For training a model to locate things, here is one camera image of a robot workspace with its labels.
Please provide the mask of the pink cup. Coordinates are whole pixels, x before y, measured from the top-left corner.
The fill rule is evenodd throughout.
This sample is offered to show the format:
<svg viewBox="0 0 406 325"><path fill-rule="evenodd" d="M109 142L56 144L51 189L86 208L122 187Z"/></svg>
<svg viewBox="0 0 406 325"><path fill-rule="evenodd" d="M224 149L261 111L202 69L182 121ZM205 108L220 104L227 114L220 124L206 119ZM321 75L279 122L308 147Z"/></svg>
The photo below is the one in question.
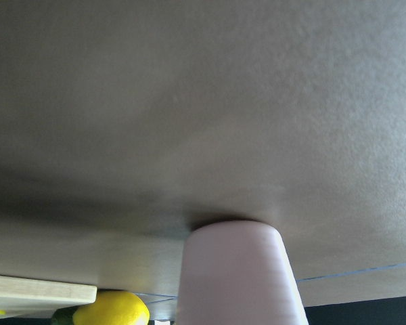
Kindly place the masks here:
<svg viewBox="0 0 406 325"><path fill-rule="evenodd" d="M279 232L256 221L201 227L185 241L176 324L307 324Z"/></svg>

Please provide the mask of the yellow lemon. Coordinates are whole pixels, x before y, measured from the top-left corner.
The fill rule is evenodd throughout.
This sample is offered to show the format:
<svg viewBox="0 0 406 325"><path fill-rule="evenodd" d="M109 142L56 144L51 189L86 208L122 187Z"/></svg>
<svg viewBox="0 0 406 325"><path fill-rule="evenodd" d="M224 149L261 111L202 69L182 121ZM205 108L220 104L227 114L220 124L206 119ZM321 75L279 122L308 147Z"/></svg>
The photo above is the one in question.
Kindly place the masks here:
<svg viewBox="0 0 406 325"><path fill-rule="evenodd" d="M72 316L73 324L148 324L150 312L133 293L101 291L93 303L80 306Z"/></svg>

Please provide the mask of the wooden cutting board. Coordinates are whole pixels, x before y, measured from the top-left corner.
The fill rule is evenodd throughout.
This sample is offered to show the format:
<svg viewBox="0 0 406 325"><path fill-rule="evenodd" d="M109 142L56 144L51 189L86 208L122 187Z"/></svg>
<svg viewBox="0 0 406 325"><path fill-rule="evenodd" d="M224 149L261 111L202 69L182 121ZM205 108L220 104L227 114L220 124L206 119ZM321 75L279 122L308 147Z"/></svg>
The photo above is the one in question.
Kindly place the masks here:
<svg viewBox="0 0 406 325"><path fill-rule="evenodd" d="M92 285L0 276L0 319L90 304L96 294Z"/></svg>

